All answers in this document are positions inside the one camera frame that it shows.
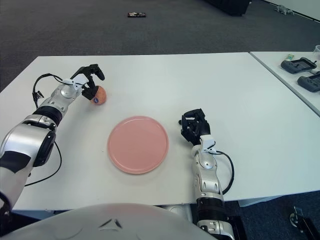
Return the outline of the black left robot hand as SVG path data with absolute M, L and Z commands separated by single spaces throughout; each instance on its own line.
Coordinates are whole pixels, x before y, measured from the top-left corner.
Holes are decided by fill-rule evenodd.
M 92 75 L 96 75 L 101 81 L 105 80 L 105 75 L 98 64 L 82 66 L 70 78 L 72 83 L 81 86 L 81 94 L 88 100 L 92 100 L 98 92 L 98 86 L 95 84 Z

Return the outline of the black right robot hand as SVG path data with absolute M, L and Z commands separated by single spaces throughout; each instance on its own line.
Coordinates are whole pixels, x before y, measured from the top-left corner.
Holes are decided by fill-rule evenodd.
M 184 113 L 178 124 L 181 125 L 181 135 L 193 146 L 201 144 L 201 136 L 211 134 L 210 125 L 205 119 L 205 114 L 201 108 Z

